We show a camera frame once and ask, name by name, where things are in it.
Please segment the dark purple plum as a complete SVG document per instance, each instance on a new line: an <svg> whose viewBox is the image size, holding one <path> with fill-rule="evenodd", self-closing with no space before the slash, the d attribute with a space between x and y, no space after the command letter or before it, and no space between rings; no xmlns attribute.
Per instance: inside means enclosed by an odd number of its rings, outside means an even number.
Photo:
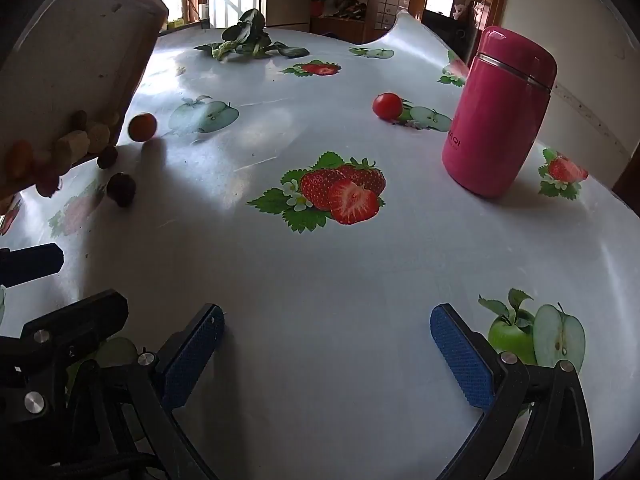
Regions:
<svg viewBox="0 0 640 480"><path fill-rule="evenodd" d="M137 192L137 183L129 174L113 174L106 185L106 195L114 200L120 208L128 208L134 202Z"/></svg>

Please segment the small dark plum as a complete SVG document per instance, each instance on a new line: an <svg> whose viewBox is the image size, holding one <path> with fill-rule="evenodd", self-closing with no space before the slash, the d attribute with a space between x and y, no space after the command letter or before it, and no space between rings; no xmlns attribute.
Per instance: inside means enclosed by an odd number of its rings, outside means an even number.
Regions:
<svg viewBox="0 0 640 480"><path fill-rule="evenodd" d="M118 159L118 149L115 145L107 145L96 159L96 164L100 169L112 168Z"/></svg>

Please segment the large red tomato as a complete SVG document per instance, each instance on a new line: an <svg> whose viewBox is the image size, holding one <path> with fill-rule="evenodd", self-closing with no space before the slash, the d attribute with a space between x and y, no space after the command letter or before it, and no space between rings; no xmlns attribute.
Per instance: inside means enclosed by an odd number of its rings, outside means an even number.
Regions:
<svg viewBox="0 0 640 480"><path fill-rule="evenodd" d="M134 116L128 124L128 136L134 142L146 142L155 136L157 130L157 119L151 113L143 113Z"/></svg>

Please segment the white foam tray yellow rim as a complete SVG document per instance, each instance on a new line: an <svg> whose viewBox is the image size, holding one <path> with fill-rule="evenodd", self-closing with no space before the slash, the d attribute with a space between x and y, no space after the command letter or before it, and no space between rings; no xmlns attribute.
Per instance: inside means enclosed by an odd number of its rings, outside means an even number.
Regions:
<svg viewBox="0 0 640 480"><path fill-rule="evenodd" d="M62 176L119 138L168 19L162 0L1 0L1 195ZM55 142L88 133L73 166Z"/></svg>

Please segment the fruit print tablecloth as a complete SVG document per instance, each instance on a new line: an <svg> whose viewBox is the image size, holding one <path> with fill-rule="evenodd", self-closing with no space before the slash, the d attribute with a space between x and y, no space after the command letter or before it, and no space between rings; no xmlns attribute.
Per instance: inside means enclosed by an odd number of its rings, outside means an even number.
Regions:
<svg viewBox="0 0 640 480"><path fill-rule="evenodd" d="M158 349L206 302L224 345L178 414L223 479L431 479L477 421L428 329L448 302L473 330L487 299L526 293L582 322L580 381L605 474L639 433L639 220L595 176L574 200L541 194L560 142L530 152L500 200L482 200L442 166L446 134L386 124L390 91L449 117L460 91L439 75L446 48L402 18L364 58L344 42L274 38L337 66L290 73L286 58L219 63L216 30L157 40L130 115L150 113L146 143L122 139L116 169L137 185L127 209L99 188L94 162L51 198L25 191L1 243L53 242L50 278L6 293L2 333L112 288L129 304L126 337Z"/></svg>

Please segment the pink thermos bottle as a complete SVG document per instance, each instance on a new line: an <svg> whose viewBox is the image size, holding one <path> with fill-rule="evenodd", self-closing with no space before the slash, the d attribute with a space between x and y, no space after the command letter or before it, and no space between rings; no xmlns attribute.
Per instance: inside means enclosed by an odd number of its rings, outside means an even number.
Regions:
<svg viewBox="0 0 640 480"><path fill-rule="evenodd" d="M535 143L557 71L536 42L487 27L442 147L449 177L478 196L503 195Z"/></svg>

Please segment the small cherry tomato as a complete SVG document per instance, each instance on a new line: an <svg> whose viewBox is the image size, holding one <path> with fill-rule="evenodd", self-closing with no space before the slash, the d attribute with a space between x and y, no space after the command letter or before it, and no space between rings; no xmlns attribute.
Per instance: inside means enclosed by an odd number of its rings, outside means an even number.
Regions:
<svg viewBox="0 0 640 480"><path fill-rule="evenodd" d="M402 99L392 92L381 93L372 102L373 113L386 122L398 119L403 109Z"/></svg>

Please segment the green leafy vegetable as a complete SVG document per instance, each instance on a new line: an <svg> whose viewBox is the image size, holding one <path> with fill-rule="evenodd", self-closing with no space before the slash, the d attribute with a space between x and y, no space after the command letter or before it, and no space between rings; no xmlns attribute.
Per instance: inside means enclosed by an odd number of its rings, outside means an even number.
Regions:
<svg viewBox="0 0 640 480"><path fill-rule="evenodd" d="M257 9L244 12L239 21L226 28L219 42L201 44L195 47L217 61L224 60L230 54L244 58L266 58L277 53L285 58L303 58L309 51L303 47L289 47L281 41L272 41L265 30L266 20Z"/></svg>

